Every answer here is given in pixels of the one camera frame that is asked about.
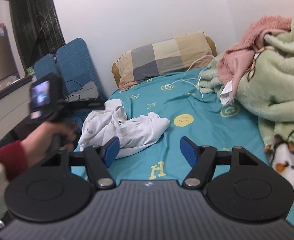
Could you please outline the person's left hand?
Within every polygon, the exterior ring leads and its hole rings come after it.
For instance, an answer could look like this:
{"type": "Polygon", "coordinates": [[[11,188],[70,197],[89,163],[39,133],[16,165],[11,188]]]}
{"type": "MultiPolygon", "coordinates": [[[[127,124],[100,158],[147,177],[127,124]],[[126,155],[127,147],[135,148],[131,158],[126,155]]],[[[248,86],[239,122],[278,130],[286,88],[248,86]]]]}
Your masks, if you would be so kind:
{"type": "Polygon", "coordinates": [[[78,126],[76,124],[67,126],[61,122],[42,123],[20,143],[24,150],[28,166],[35,165],[45,157],[55,135],[66,136],[67,140],[64,148],[72,152],[75,148],[73,142],[76,139],[75,131],[77,128],[78,126]]]}

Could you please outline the red sleeve left forearm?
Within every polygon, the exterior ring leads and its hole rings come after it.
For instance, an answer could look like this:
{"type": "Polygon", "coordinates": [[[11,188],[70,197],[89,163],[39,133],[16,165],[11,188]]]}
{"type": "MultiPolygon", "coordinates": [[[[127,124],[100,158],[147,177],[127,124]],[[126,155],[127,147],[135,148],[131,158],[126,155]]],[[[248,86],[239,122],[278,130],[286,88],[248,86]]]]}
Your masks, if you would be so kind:
{"type": "Polygon", "coordinates": [[[12,181],[28,168],[28,162],[21,141],[15,141],[0,148],[0,162],[5,167],[8,181],[12,181]]]}

